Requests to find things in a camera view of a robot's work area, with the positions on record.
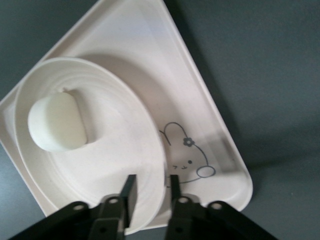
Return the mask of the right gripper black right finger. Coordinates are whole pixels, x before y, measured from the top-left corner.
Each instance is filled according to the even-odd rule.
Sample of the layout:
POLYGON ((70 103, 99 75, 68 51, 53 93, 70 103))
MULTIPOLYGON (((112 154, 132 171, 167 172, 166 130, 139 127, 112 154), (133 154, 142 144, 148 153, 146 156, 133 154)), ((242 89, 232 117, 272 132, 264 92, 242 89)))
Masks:
POLYGON ((206 207, 182 195, 177 175, 170 176, 171 217, 167 240, 275 240, 248 217, 224 201, 206 207))

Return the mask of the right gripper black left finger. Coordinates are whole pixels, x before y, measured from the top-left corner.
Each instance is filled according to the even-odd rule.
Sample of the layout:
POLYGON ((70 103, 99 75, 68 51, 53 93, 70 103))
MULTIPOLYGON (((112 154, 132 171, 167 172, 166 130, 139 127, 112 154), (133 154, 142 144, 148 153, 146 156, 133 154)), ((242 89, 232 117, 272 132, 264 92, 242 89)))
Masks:
POLYGON ((137 177, 129 175, 119 194, 106 195, 90 208, 75 201, 27 229, 12 240, 124 240, 137 203, 137 177))

